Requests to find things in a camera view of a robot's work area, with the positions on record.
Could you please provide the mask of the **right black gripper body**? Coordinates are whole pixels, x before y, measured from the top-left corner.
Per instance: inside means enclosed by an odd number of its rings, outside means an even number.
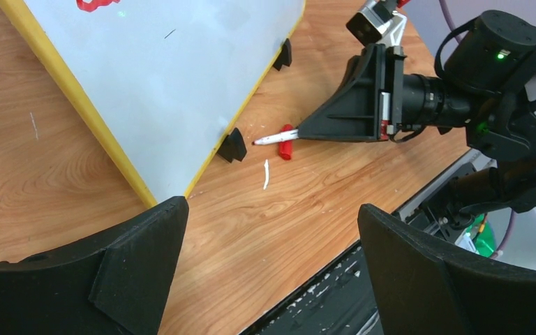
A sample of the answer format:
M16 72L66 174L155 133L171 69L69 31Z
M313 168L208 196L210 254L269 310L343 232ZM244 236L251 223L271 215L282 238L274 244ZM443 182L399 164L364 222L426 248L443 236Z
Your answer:
M386 121L384 134L391 141L410 141L420 135L424 126L408 126L402 123L403 70L406 56L400 45L388 47L385 52L385 88L382 92L382 120Z

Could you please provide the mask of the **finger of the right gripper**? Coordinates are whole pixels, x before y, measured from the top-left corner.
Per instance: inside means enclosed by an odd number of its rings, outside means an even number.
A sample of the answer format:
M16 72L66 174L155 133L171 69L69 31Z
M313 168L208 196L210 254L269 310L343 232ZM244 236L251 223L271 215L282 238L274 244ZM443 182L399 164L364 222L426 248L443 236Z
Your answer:
M385 65L382 44L370 44L351 57L338 89L298 125L298 137L332 142L380 140Z

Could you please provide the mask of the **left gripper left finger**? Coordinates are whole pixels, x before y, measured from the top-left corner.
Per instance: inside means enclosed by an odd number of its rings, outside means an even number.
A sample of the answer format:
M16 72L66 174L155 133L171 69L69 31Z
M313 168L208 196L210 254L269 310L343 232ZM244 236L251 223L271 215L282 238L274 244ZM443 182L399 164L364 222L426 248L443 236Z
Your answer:
M0 262L0 334L157 334L189 206L170 198L73 243Z

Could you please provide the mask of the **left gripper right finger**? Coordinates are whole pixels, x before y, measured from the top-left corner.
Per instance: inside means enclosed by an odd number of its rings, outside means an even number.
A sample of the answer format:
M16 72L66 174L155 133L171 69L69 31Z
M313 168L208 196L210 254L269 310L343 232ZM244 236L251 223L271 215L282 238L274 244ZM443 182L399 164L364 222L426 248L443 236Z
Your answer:
M464 250L373 204L357 223L386 334L536 334L536 270Z

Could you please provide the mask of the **white red marker pen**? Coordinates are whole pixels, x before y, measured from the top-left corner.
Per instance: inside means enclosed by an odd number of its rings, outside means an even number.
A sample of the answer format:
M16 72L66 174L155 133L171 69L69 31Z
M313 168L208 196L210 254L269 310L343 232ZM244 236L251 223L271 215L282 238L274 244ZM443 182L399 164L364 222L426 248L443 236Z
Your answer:
M296 140L299 138L298 130L292 129L289 131L283 131L277 134L269 135L262 137L260 139L254 140L253 145L269 145L276 144L281 142L287 142L291 140Z

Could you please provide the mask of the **red marker cap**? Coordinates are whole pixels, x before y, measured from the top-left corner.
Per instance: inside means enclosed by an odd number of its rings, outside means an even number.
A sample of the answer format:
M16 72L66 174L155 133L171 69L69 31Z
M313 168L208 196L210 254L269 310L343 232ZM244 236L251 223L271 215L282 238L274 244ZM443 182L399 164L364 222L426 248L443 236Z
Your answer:
M295 128L291 124L286 124L282 127L281 132L291 131ZM292 159L292 140L280 142L278 144L278 155L285 161Z

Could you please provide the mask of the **yellow framed whiteboard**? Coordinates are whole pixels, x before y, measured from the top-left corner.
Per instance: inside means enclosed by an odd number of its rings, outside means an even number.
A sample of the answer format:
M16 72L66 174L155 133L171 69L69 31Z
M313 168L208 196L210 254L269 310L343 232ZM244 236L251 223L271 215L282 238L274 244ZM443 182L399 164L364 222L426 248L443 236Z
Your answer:
M304 1L0 1L139 198L188 194Z

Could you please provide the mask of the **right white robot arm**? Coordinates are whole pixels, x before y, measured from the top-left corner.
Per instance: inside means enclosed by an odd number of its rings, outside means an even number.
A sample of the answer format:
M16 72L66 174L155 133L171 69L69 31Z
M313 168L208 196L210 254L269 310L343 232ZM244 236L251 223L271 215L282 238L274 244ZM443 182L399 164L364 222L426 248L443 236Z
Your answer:
M332 142L407 142L426 128L445 134L465 128L466 143L496 165L450 179L433 208L463 229L476 217L504 208L536 207L536 27L501 10L487 10L450 33L463 40L435 75L404 73L399 46L363 42L338 89L298 125L299 138Z

